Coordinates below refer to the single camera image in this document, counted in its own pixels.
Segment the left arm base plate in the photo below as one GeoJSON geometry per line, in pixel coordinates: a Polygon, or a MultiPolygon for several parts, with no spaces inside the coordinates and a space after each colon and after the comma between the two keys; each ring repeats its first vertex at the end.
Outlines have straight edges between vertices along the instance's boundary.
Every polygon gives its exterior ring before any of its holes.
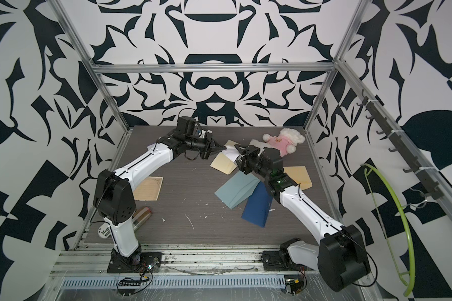
{"type": "Polygon", "coordinates": [[[146,268],[154,272],[161,266],[162,255],[162,252],[135,252],[130,257],[123,257],[113,250],[107,273],[139,273],[145,271],[146,268]]]}

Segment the dark blue envelope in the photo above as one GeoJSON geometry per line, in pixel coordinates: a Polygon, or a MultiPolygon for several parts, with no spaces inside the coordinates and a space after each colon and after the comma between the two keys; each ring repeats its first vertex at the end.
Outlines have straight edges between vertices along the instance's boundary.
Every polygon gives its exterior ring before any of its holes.
{"type": "Polygon", "coordinates": [[[247,200],[241,218],[256,226],[266,226],[273,197],[269,194],[265,184],[260,182],[247,200]]]}

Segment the light blue envelope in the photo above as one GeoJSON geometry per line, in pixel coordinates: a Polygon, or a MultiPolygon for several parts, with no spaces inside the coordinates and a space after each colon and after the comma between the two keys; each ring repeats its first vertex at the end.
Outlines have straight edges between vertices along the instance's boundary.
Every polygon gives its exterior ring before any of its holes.
{"type": "Polygon", "coordinates": [[[233,209],[250,197],[259,183],[260,179],[255,175],[238,171],[216,190],[215,195],[226,207],[233,209]]]}

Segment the cream letter paper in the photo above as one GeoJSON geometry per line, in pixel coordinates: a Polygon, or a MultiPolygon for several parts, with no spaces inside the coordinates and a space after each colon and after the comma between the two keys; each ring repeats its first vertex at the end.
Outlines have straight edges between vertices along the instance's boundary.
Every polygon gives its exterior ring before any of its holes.
{"type": "Polygon", "coordinates": [[[163,177],[148,177],[133,191],[136,201],[157,201],[163,184],[163,177]]]}

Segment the white green-bordered letter paper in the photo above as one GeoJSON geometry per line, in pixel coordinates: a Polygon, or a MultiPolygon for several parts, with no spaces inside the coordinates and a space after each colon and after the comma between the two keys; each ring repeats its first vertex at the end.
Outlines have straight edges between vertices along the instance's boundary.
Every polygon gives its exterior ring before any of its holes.
{"type": "Polygon", "coordinates": [[[241,155],[236,149],[236,145],[226,145],[225,147],[226,149],[222,151],[222,154],[224,154],[232,162],[235,162],[236,159],[241,155]]]}

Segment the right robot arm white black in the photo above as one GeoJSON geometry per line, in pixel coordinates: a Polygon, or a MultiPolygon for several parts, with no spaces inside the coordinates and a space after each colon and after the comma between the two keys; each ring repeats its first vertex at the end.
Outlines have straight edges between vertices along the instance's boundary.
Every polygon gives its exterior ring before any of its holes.
{"type": "Polygon", "coordinates": [[[287,260],[318,271],[333,291],[340,292],[371,272],[370,256],[360,230],[345,226],[325,213],[301,190],[284,170],[280,151],[254,145],[229,148],[237,167],[244,174],[256,173],[266,191],[312,234],[318,243],[290,241],[285,247],[287,260]]]}

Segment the pale yellow envelope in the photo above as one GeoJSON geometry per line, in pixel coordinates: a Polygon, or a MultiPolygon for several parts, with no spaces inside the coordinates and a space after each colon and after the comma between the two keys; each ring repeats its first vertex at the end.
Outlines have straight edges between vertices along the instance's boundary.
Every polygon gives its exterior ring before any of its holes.
{"type": "MultiPolygon", "coordinates": [[[[236,142],[232,140],[228,140],[226,145],[237,145],[236,142]]],[[[224,154],[222,154],[222,151],[218,153],[217,157],[212,161],[212,164],[210,165],[211,168],[214,168],[221,173],[224,174],[231,174],[237,167],[236,162],[232,162],[229,160],[224,154]]]]}

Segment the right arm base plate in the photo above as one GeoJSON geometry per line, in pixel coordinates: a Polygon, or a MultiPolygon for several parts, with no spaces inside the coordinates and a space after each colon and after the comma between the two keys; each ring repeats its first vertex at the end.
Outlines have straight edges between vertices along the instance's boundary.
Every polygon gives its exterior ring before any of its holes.
{"type": "Polygon", "coordinates": [[[293,263],[290,256],[284,250],[264,251],[260,258],[265,271],[309,271],[304,265],[293,263]]]}

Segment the tan yellow envelope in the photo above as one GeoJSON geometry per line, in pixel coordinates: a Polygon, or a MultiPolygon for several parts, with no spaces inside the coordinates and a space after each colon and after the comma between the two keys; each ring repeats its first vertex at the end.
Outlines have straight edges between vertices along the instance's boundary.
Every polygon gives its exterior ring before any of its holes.
{"type": "Polygon", "coordinates": [[[302,191],[313,187],[310,175],[305,166],[284,167],[284,170],[295,183],[300,185],[302,191]]]}

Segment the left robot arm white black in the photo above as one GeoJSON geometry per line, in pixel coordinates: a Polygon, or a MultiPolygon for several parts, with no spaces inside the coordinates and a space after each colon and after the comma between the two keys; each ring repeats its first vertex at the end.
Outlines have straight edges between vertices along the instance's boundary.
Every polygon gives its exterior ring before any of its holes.
{"type": "Polygon", "coordinates": [[[101,172],[95,187],[94,207],[109,226],[114,254],[128,265],[137,266],[141,261],[141,247],[132,222],[136,210],[133,192],[147,177],[188,151],[208,159],[211,154],[226,149],[197,120],[181,117],[173,130],[148,146],[137,159],[114,171],[101,172]]]}

